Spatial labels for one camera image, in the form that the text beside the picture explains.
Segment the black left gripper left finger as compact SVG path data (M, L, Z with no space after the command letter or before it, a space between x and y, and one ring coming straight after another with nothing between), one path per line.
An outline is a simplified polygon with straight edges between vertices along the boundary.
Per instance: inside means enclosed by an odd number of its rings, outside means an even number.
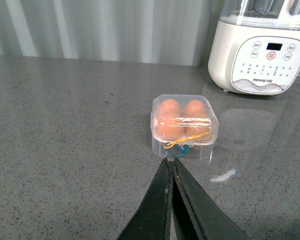
M119 240L169 240L174 177L165 157Z

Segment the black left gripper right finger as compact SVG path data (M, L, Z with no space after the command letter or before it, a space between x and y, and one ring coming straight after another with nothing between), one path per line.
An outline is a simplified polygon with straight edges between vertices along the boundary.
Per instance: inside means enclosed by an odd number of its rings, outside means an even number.
M248 240L178 158L172 162L172 214L178 240Z

